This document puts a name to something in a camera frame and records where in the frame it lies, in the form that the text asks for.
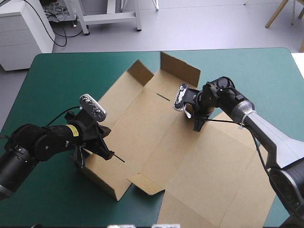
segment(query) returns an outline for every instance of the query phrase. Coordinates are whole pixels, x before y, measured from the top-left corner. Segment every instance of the black cable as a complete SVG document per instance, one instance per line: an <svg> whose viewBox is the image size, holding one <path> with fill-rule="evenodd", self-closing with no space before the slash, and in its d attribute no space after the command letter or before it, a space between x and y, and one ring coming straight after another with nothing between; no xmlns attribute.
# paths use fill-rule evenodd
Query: black cable
<svg viewBox="0 0 304 228"><path fill-rule="evenodd" d="M10 139L10 138L5 134L0 134L0 139Z"/></svg>
<svg viewBox="0 0 304 228"><path fill-rule="evenodd" d="M49 17L53 17L53 16L55 16L55 14L54 13L51 13L51 12L49 12L49 11L44 11L45 13L49 13L49 15L47 15L47 17L49 18ZM72 35L72 36L64 36L64 35L61 35L61 34L59 34L59 33L56 33L55 31L53 31L56 35L58 35L58 36L60 36L60 37L66 37L66 38L71 38L71 37L76 37L76 36L79 36L81 33L82 33L82 30L80 30L80 32L79 33L77 33L76 35Z"/></svg>
<svg viewBox="0 0 304 228"><path fill-rule="evenodd" d="M241 125L240 123L236 123L236 122L229 121L229 120L213 120L213 119L206 119L205 121L206 121L206 122L207 122L207 121L214 121L214 122L223 122L223 123L232 123L232 124ZM267 176L268 176L268 178L269 178L269 181L272 183L272 186L275 187L276 193L279 194L280 197L281 197L281 199L283 199L283 200L285 201L285 203L287 204L287 206L289 207L289 209L290 209L290 210L292 211L292 213L295 215L295 218L299 221L299 223L301 224L301 226L304 227L304 223L303 223L302 220L300 219L301 216L295 211L295 209L294 209L294 208L290 205L290 203L286 200L285 196L282 194L282 192L280 191L280 189L278 188L278 186L276 185L276 183L274 182L274 180L273 180L272 177L270 176L270 174L269 174L269 172L268 172L268 170L267 170L267 168L266 168L264 159L263 159L263 157L262 157L262 153L261 153L261 151L260 151L259 145L258 145L258 143L257 143L257 139L255 138L255 136L254 136L252 130L251 130L248 126L243 125L243 127L246 128L246 129L250 132L250 134L251 134L251 136L252 136L252 138L253 138L253 141L254 141L254 143L255 143L255 146L256 146L256 151L257 151L258 156L259 156L259 158L260 158L260 160L261 160L263 169L265 170L265 172L266 172L266 174L267 174Z"/></svg>
<svg viewBox="0 0 304 228"><path fill-rule="evenodd" d="M44 27L44 29L45 29L45 31L47 32L48 36L49 36L50 39L53 41L53 43L56 44L56 45L59 46L59 47L64 47L64 46L66 46L66 45L67 45L67 38L66 38L66 41L65 41L65 44L64 44L64 45L60 45L60 44L56 43L55 40L53 40L53 38L52 38L51 35L49 34L49 32L48 32L46 26L44 25L44 23L43 23L43 21L42 21L40 15L39 15L38 12L37 12L37 10L36 10L36 9L32 6L32 4L30 4L27 0L24 0L24 1L25 1L25 2L26 2L34 11L35 11L35 13L36 13L37 16L39 17L39 19L40 19L40 21L41 21L41 23L42 23L42 25L43 25L43 27Z"/></svg>
<svg viewBox="0 0 304 228"><path fill-rule="evenodd" d="M56 119L58 119L60 116L62 116L64 113L66 113L66 112L68 112L68 111L70 111L70 110L72 110L72 109L75 109L75 108L80 108L80 106L75 106L75 107L71 107L71 108L69 108L69 109L66 109L66 110L64 110L62 113L60 113L58 116L56 116L51 122L49 122L48 124L47 124L47 126L50 126Z"/></svg>
<svg viewBox="0 0 304 228"><path fill-rule="evenodd" d="M60 35L60 34L58 34L58 33L56 33L56 32L54 32L56 35L58 35L58 36L60 36L60 37L67 37L67 38L70 38L70 37L76 37L76 36L78 36L78 35L80 35L81 33L82 33L82 30L79 32L79 33L77 33L76 35L73 35L73 36L62 36L62 35Z"/></svg>

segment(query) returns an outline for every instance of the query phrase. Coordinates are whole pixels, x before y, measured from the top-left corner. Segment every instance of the table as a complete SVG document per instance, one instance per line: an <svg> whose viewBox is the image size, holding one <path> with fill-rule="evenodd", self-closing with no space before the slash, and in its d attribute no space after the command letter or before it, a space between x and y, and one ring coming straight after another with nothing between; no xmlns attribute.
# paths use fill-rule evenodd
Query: table
<svg viewBox="0 0 304 228"><path fill-rule="evenodd" d="M304 80L287 49L167 53L201 69L199 87L219 76L231 77L263 117L304 141ZM1 133L11 134L25 123L45 125L61 111L78 105L84 93L99 99L137 59L153 72L159 68L159 52L38 55ZM57 121L60 123L64 123L63 118ZM12 198L0 202L0 226L37 222L45 226L148 226L157 221L163 192L151 197L131 186L116 202L76 170L71 154L61 153L40 163ZM287 216L276 198L265 225L278 226Z"/></svg>

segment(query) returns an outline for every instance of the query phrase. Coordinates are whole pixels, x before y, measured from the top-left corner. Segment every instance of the white cabinet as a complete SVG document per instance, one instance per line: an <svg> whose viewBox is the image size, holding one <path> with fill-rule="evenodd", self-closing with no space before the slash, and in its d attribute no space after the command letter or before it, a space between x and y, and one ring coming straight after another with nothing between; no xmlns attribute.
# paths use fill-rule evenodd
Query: white cabinet
<svg viewBox="0 0 304 228"><path fill-rule="evenodd" d="M27 1L55 39L39 0ZM0 65L5 70L30 68L35 56L51 53L53 45L39 17L25 1L11 0L0 7Z"/></svg>

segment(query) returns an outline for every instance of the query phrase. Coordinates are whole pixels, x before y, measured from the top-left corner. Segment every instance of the cardboard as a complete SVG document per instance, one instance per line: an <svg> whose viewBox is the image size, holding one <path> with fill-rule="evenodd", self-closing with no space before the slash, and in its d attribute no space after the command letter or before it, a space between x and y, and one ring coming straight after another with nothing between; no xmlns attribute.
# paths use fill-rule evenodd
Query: cardboard
<svg viewBox="0 0 304 228"><path fill-rule="evenodd" d="M149 195L166 189L159 223L262 227L275 194L250 133L218 122L198 133L172 107L180 84L197 87L199 77L165 53L154 75L136 61L99 101L108 111L102 125L112 129L105 142L125 162L92 154L84 173L116 200L131 183Z"/></svg>

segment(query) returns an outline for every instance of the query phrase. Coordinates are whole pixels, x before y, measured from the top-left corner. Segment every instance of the black robotic arm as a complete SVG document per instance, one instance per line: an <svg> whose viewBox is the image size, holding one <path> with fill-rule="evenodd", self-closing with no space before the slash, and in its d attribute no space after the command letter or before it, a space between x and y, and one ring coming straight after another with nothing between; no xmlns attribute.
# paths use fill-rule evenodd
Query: black robotic arm
<svg viewBox="0 0 304 228"><path fill-rule="evenodd" d="M201 131L217 107L234 123L247 128L256 145L257 139L267 150L266 164L260 156L263 167L272 188L290 214L280 228L304 227L304 142L288 137L259 116L254 104L228 77L207 82L201 91L181 84L174 103L176 110L184 110L188 117L194 117L195 131Z"/></svg>
<svg viewBox="0 0 304 228"><path fill-rule="evenodd" d="M80 97L80 104L77 114L66 114L66 125L26 124L11 135L0 157L0 200L11 197L39 162L56 153L75 149L74 162L79 168L88 156L84 149L105 160L114 155L103 140L111 130L98 123L105 120L106 111L88 94Z"/></svg>

